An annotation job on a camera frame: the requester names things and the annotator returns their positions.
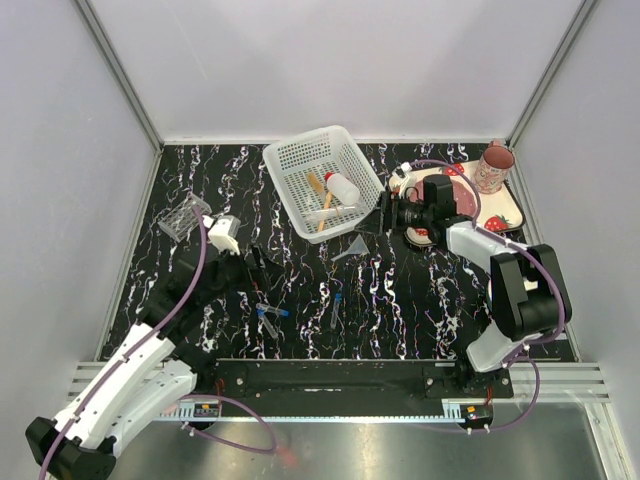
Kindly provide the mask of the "wooden test tube clamp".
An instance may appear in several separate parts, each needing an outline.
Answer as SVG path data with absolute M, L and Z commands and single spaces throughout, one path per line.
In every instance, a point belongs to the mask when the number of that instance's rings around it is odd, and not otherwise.
M 317 232 L 322 232 L 324 230 L 324 225 L 325 225 L 327 214 L 331 207 L 332 198 L 333 198 L 332 192 L 330 191 L 327 192 L 325 196 L 325 201 L 324 201 L 323 209 L 321 212 L 321 218 L 318 224 Z

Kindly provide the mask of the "clear test tube rack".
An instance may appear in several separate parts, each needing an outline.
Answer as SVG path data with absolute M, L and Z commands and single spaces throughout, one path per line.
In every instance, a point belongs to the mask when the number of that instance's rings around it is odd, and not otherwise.
M 162 232 L 175 242 L 180 243 L 194 228 L 198 227 L 194 209 L 197 209 L 201 215 L 211 213 L 211 207 L 207 202 L 193 193 L 189 193 L 178 206 L 161 217 L 157 224 Z

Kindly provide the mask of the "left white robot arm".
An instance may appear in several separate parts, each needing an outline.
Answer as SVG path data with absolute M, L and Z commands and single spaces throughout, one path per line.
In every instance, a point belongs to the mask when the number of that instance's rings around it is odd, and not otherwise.
M 25 435 L 40 478 L 106 479 L 132 440 L 182 398 L 215 386 L 215 358 L 186 336 L 204 309 L 231 292 L 266 293 L 283 268 L 253 246 L 246 254 L 201 248 L 176 262 L 109 361 L 54 418 Z

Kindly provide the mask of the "bundle of plastic pipettes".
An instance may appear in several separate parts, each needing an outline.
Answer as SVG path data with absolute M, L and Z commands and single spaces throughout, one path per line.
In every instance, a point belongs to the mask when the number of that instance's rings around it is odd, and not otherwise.
M 361 210 L 361 206 L 359 204 L 355 204 L 352 206 L 344 206 L 344 205 L 334 206 L 330 208 L 327 214 L 326 220 L 331 218 L 336 218 L 336 217 L 348 216 L 348 215 L 358 215 L 360 213 L 360 210 Z M 307 211 L 302 214 L 302 218 L 305 219 L 306 221 L 319 222 L 321 218 L 321 212 L 322 212 L 322 209 Z

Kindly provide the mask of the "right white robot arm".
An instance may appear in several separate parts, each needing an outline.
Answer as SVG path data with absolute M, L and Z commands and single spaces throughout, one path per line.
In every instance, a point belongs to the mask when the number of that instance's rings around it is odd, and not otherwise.
M 459 214 L 446 175 L 424 177 L 422 191 L 416 200 L 383 191 L 356 230 L 382 235 L 424 229 L 432 244 L 489 275 L 491 321 L 466 347 L 468 363 L 453 374 L 460 393 L 476 396 L 488 387 L 489 372 L 509 366 L 532 345 L 556 339 L 571 319 L 571 303 L 552 247 L 513 242 Z

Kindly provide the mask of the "clear plastic funnel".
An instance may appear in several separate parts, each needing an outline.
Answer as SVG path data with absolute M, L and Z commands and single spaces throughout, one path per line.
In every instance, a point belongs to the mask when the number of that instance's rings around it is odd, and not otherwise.
M 361 235 L 358 235 L 355 240 L 349 245 L 349 247 L 340 254 L 331 258 L 332 262 L 337 262 L 348 256 L 361 256 L 369 253 L 368 246 Z

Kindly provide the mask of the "wash bottle red cap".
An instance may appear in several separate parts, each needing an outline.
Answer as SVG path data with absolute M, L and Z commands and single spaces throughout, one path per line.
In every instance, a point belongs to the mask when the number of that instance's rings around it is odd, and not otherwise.
M 344 206 L 355 205 L 360 199 L 360 190 L 344 175 L 335 172 L 327 172 L 324 176 L 328 191 Z

